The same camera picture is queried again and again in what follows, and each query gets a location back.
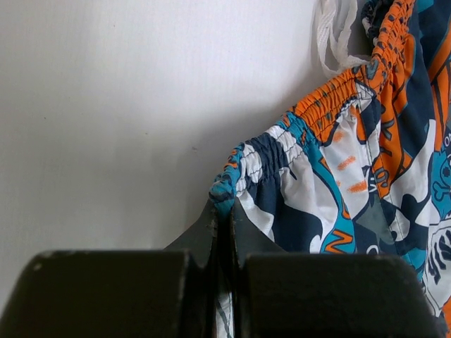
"white fabric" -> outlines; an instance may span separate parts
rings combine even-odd
[[[429,120],[429,129],[426,142],[423,148],[415,156],[409,170],[397,178],[390,188],[390,194],[384,199],[394,206],[401,208],[402,199],[405,194],[412,195],[417,201],[424,201],[429,193],[428,172],[429,159],[434,151],[435,142],[435,120]],[[429,225],[429,222],[422,221],[423,224]]]
[[[279,125],[273,125],[266,132],[282,146],[288,163],[292,163],[302,153],[302,148],[297,144],[293,135],[287,130],[282,129]]]
[[[233,338],[235,336],[233,321],[233,295],[231,286],[224,276],[221,266],[218,269],[218,298],[216,299],[216,336]]]
[[[338,208],[330,190],[313,172],[305,153],[301,153],[289,168],[280,169],[280,193],[287,206],[314,215],[321,221],[323,235],[315,236],[310,242],[310,252],[318,253],[333,229]]]
[[[240,203],[246,212],[247,218],[255,224],[271,241],[274,242],[273,223],[274,215],[261,210],[255,203],[251,194],[246,190],[240,195]]]
[[[357,119],[352,117],[349,109],[343,114],[347,115],[347,118],[343,118],[335,131],[335,134],[340,133],[342,138],[332,141],[330,145],[320,150],[324,158],[327,158],[329,169],[338,182],[338,188],[348,207],[350,216],[354,218],[366,205],[369,191],[365,189],[360,192],[353,192],[350,188],[359,182],[367,182],[367,177],[364,175],[362,168],[371,166],[371,159],[369,158],[366,145],[360,144],[356,139]],[[376,131],[371,136],[377,139],[375,133]],[[340,164],[351,157],[354,157],[354,161],[341,168]]]
[[[350,0],[349,3],[350,8],[343,29],[338,36],[338,41],[333,35],[333,21],[337,15],[336,0],[318,0],[316,5],[316,45],[321,67],[327,78],[339,75],[347,68],[368,63],[364,59],[349,55],[348,52],[347,44],[351,36],[351,25],[357,17],[357,0]],[[326,65],[326,52],[329,41],[332,55],[338,62],[337,70],[332,70]]]
[[[428,236],[428,248],[434,248],[441,245],[443,247],[450,247],[451,241],[449,232],[451,231],[451,219],[441,222],[440,226],[430,226]],[[428,261],[435,261],[440,259],[445,268],[442,271],[449,271],[451,269],[451,261],[443,258],[444,250],[430,250],[428,252]],[[434,282],[434,274],[431,269],[425,268],[423,274],[423,282],[426,285],[425,293],[429,308],[435,317],[438,317],[442,311],[443,304],[451,297],[451,273],[442,273],[439,283]]]
[[[251,182],[258,183],[261,178],[261,159],[253,146],[246,144],[242,150],[243,157],[241,159],[241,177],[238,180],[235,188],[237,190],[237,197],[246,189],[246,175],[249,176]]]

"orange waistband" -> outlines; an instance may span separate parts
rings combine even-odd
[[[356,82],[377,96],[384,88],[394,64],[404,52],[407,23],[415,0],[395,0],[385,15],[368,65],[347,69],[304,97],[292,112],[302,118],[320,142],[326,142],[340,110],[350,99],[358,99]]]

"swim shorts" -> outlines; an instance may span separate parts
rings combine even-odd
[[[451,327],[450,14],[449,0],[367,2],[370,62],[239,144],[210,189],[221,217],[237,197],[286,251],[400,256],[443,332]]]

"white drawstring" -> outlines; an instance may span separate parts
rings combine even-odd
[[[357,17],[357,0],[350,0],[350,8],[347,13],[344,27],[338,36],[338,41],[333,36],[333,19],[337,14],[336,0],[318,0],[315,12],[316,44],[318,46],[319,60],[327,78],[339,75],[347,68],[368,63],[368,61],[349,55],[347,44],[351,36],[351,25]],[[326,51],[330,41],[330,49],[333,57],[338,62],[338,69],[332,70],[326,65]]]

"white background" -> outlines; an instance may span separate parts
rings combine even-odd
[[[47,249],[161,248],[325,78],[315,1],[0,0],[0,310]]]

